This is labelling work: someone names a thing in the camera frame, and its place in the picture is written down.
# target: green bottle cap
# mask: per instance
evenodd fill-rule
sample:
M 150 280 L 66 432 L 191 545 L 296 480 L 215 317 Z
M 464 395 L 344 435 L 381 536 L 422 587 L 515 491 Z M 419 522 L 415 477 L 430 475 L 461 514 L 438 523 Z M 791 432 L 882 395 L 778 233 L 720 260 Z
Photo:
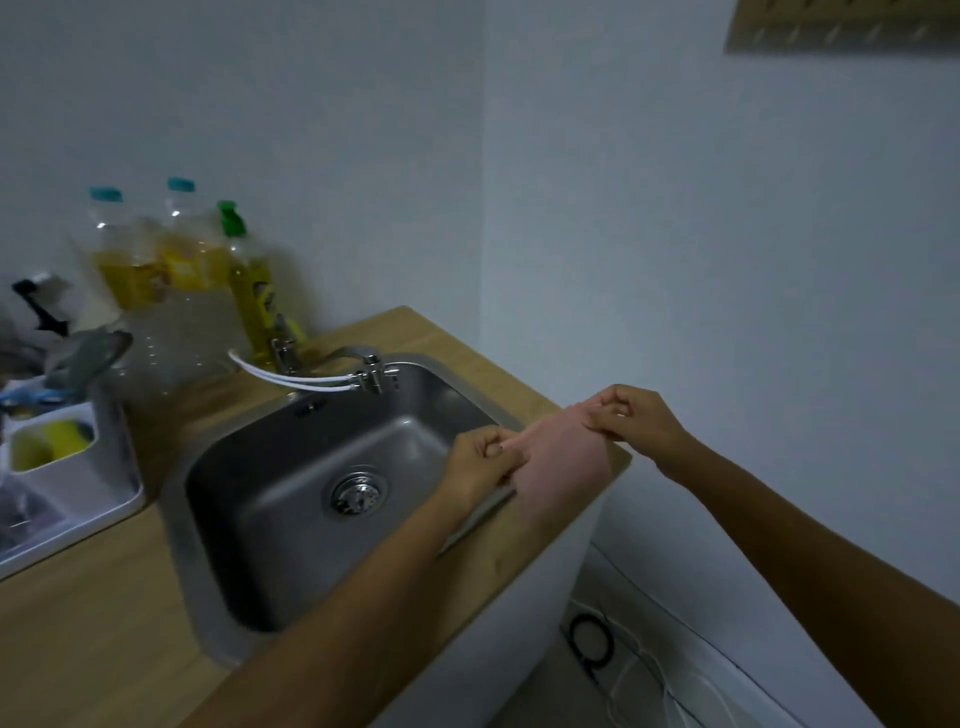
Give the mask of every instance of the green bottle cap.
M 217 203 L 220 210 L 220 225 L 227 237 L 243 237 L 247 234 L 247 226 L 243 218 L 237 214 L 237 204 L 233 200 L 221 200 Z

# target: cooking oil bottle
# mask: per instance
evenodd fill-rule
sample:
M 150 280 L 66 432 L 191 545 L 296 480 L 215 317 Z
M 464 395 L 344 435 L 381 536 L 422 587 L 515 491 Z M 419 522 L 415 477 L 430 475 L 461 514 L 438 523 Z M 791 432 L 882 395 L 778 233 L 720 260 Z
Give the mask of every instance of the cooking oil bottle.
M 196 185 L 183 177 L 167 181 L 170 217 L 156 250 L 170 284 L 165 306 L 180 321 L 181 345 L 192 362 L 186 380 L 233 369 L 227 352 L 245 349 L 245 337 L 229 288 L 230 253 L 209 215 L 194 201 Z
M 166 287 L 163 266 L 150 240 L 128 220 L 123 193 L 116 187 L 90 187 L 90 219 L 98 247 L 93 261 L 124 311 L 159 303 Z
M 260 242 L 247 233 L 236 203 L 221 200 L 217 207 L 230 252 L 230 290 L 250 340 L 253 360 L 262 366 L 271 360 L 270 339 L 278 328 L 286 326 L 298 341 L 302 341 L 303 334 L 295 322 L 284 319 L 280 312 L 270 260 Z

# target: sink basin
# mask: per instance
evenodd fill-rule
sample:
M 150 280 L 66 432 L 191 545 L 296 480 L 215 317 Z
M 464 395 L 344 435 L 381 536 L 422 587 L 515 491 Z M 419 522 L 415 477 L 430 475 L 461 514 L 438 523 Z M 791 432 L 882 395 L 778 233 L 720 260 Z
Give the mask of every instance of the sink basin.
M 296 393 L 205 431 L 160 496 L 187 611 L 243 662 L 323 599 L 433 491 L 453 439 L 521 425 L 446 367 L 394 354 L 398 389 Z M 502 488 L 447 542 L 512 495 Z

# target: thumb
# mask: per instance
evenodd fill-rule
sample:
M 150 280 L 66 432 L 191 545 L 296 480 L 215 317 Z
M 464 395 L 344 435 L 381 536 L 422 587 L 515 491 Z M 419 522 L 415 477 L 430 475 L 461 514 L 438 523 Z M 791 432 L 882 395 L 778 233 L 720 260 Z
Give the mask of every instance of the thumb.
M 527 456 L 520 449 L 502 449 L 498 455 L 487 458 L 488 467 L 498 478 L 512 473 L 527 461 Z
M 587 426 L 590 429 L 612 432 L 622 438 L 629 426 L 629 419 L 613 414 L 609 409 L 598 408 L 587 413 Z

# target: plastic bottle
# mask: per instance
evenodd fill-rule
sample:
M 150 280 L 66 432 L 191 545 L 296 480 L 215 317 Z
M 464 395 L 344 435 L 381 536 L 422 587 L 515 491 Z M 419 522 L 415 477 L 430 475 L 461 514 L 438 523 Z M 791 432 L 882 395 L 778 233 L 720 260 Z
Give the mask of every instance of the plastic bottle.
M 134 310 L 162 300 L 163 269 L 149 241 L 128 224 L 123 193 L 116 187 L 90 187 L 90 219 L 98 248 L 93 259 L 117 305 Z
M 174 389 L 178 367 L 176 331 L 159 305 L 166 282 L 153 250 L 158 223 L 130 221 L 116 187 L 91 187 L 90 199 L 97 239 L 92 256 L 123 311 L 117 327 L 133 335 L 130 350 L 111 370 L 113 385 L 127 402 L 166 397 Z
M 168 272 L 165 305 L 180 321 L 192 381 L 232 371 L 227 351 L 245 349 L 243 327 L 228 287 L 229 251 L 222 232 L 196 209 L 192 180 L 167 181 L 169 224 L 156 247 Z
M 236 203 L 221 200 L 217 207 L 230 252 L 230 290 L 253 349 L 253 360 L 263 365 L 271 360 L 269 342 L 278 327 L 285 325 L 298 340 L 303 336 L 297 324 L 280 313 L 270 260 L 260 242 L 248 234 L 246 223 L 237 214 Z

